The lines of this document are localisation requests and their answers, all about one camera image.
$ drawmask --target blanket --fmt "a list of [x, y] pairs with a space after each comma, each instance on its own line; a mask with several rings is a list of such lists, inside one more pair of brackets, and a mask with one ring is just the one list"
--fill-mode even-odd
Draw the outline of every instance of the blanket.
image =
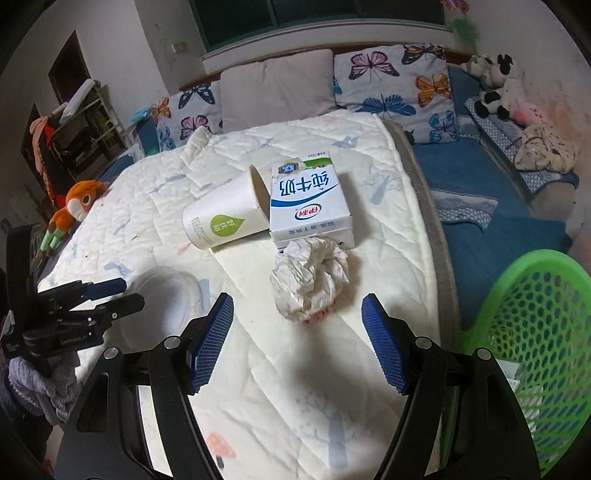
[[[181, 213], [250, 164], [268, 186], [271, 164], [325, 150], [353, 216], [350, 285], [334, 313], [315, 325], [295, 325], [275, 308], [269, 275], [277, 249], [268, 232], [202, 251], [184, 233]], [[362, 299], [375, 293], [416, 335], [439, 341], [425, 226], [379, 118], [336, 111], [225, 135], [197, 129], [187, 145], [121, 173], [40, 290], [78, 279], [123, 277], [131, 284], [156, 266], [194, 278], [200, 301], [189, 318], [208, 311], [220, 292], [234, 298], [235, 319], [211, 380], [190, 399], [224, 478], [374, 477], [405, 399], [380, 369], [361, 321]], [[101, 347], [80, 352], [81, 380], [107, 346], [123, 341], [115, 331], [107, 331]], [[170, 474], [148, 388], [141, 406], [152, 462]], [[436, 468], [438, 446], [432, 458]]]

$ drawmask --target gray cloth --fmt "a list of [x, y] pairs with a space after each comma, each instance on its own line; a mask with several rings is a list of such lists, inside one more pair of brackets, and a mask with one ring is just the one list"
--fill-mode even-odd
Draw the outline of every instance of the gray cloth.
[[222, 73], [221, 82], [224, 133], [336, 109], [330, 50], [234, 67]]
[[42, 416], [45, 411], [38, 396], [45, 395], [60, 421], [66, 421], [80, 391], [74, 369], [80, 365], [76, 352], [64, 353], [47, 378], [21, 357], [10, 360], [8, 381], [21, 405], [32, 415]]

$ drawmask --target stuffed animal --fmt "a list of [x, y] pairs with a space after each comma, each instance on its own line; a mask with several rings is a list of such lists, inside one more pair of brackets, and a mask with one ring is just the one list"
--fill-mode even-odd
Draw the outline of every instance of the stuffed animal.
[[494, 113], [502, 120], [509, 120], [511, 109], [516, 108], [516, 98], [525, 97], [522, 75], [523, 72], [510, 55], [499, 55], [496, 63], [482, 77], [485, 91], [480, 93], [480, 100], [474, 105], [478, 116], [487, 118]]
[[494, 62], [492, 61], [492, 58], [488, 55], [473, 55], [472, 58], [470, 58], [470, 61], [460, 65], [460, 68], [469, 75], [481, 79], [488, 74], [487, 72], [491, 69], [493, 64]]
[[529, 103], [525, 98], [516, 100], [515, 107], [511, 109], [509, 117], [522, 127], [550, 123], [546, 112], [539, 106]]
[[109, 188], [102, 181], [84, 180], [76, 183], [66, 196], [66, 206], [59, 209], [51, 220], [39, 247], [39, 256], [46, 257], [54, 251], [67, 233], [72, 234], [76, 221], [86, 218], [95, 200]]
[[493, 113], [501, 120], [509, 120], [509, 110], [503, 106], [502, 91], [481, 92], [480, 100], [474, 103], [474, 110], [480, 118], [488, 118]]
[[517, 65], [511, 55], [500, 54], [496, 58], [496, 63], [491, 65], [488, 74], [483, 78], [483, 86], [489, 89], [499, 89], [505, 86], [508, 79], [521, 80], [523, 72]]

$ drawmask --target window sill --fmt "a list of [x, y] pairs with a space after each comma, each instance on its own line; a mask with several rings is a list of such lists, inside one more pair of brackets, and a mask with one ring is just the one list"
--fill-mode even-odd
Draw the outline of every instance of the window sill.
[[254, 37], [249, 37], [244, 40], [239, 40], [234, 42], [230, 45], [225, 45], [223, 47], [219, 47], [215, 50], [207, 52], [205, 55], [201, 56], [202, 60], [209, 60], [213, 59], [219, 55], [228, 53], [232, 50], [236, 50], [237, 48], [245, 47], [247, 45], [259, 42], [261, 40], [268, 40], [270, 38], [277, 38], [282, 37], [284, 35], [289, 35], [293, 33], [303, 32], [303, 31], [311, 31], [311, 30], [318, 30], [321, 28], [328, 28], [328, 27], [342, 27], [342, 26], [367, 26], [367, 25], [386, 25], [392, 27], [418, 27], [418, 28], [428, 28], [430, 30], [439, 30], [446, 33], [452, 33], [451, 29], [443, 26], [443, 25], [436, 25], [430, 24], [425, 22], [417, 22], [412, 20], [391, 20], [387, 18], [355, 18], [350, 20], [330, 20], [330, 21], [322, 21], [322, 22], [315, 22], [315, 23], [308, 23], [303, 25], [295, 25], [293, 27], [286, 27], [281, 28], [279, 30], [273, 30], [270, 32], [262, 33], [260, 35], [256, 35]]

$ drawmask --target crumpled tissue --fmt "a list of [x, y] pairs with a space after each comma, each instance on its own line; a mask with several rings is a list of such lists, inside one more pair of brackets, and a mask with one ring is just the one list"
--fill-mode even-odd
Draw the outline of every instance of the crumpled tissue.
[[277, 310], [292, 322], [311, 323], [327, 315], [349, 284], [347, 253], [332, 240], [292, 240], [277, 255], [271, 286]]

